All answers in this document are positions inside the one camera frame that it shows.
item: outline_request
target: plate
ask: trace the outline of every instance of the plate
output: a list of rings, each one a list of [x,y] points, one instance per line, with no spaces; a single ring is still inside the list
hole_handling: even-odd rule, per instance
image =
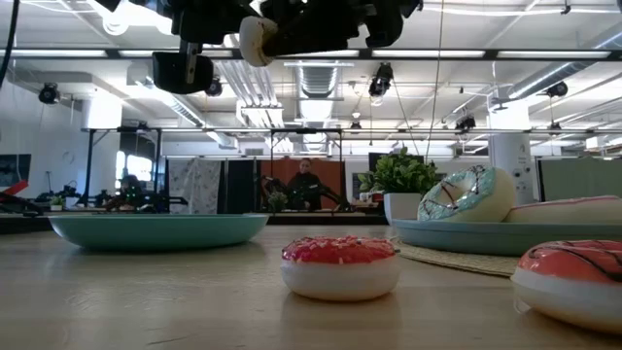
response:
[[[520,257],[540,243],[558,240],[622,240],[622,225],[446,223],[395,220],[402,242],[456,253]]]
[[[52,216],[56,234],[92,250],[171,251],[246,242],[265,215],[63,215]]]

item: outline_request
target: woven placemat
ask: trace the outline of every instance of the woven placemat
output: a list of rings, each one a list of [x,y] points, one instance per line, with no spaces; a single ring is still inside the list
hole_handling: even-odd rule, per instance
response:
[[[471,272],[509,277],[514,273],[518,263],[518,258],[443,252],[411,246],[401,242],[398,238],[393,238],[391,241],[396,248],[399,248],[399,255],[404,258]]]

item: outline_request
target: table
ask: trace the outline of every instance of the table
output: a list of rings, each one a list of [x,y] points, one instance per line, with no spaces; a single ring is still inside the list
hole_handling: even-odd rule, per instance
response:
[[[387,227],[266,227],[251,243],[174,254],[82,251],[52,232],[0,236],[0,348],[620,349],[620,337],[519,314],[499,277],[400,260],[397,289],[363,303],[289,292],[281,248]]]

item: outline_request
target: red frosted donut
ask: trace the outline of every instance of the red frosted donut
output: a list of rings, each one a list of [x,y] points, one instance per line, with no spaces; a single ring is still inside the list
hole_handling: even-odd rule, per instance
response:
[[[281,272],[295,293],[326,300],[380,297],[397,284],[391,242],[378,238],[305,237],[283,249]]]
[[[622,242],[543,243],[512,276],[516,295],[546,315],[588,329],[622,333]]]

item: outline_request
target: toy donut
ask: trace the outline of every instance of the toy donut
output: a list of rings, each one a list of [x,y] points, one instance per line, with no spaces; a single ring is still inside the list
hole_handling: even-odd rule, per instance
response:
[[[554,200],[512,208],[507,223],[622,224],[622,199],[615,195]]]
[[[245,17],[240,22],[240,53],[254,67],[265,67],[273,60],[263,53],[263,43],[278,31],[277,24],[260,17]]]
[[[622,334],[622,242],[540,244],[520,260],[512,282],[516,296],[545,315]]]
[[[475,165],[451,174],[419,203],[418,220],[498,223],[514,204],[514,186],[505,171]]]
[[[324,300],[358,301],[390,292],[399,279],[386,239],[305,237],[283,249],[281,272],[295,293]]]

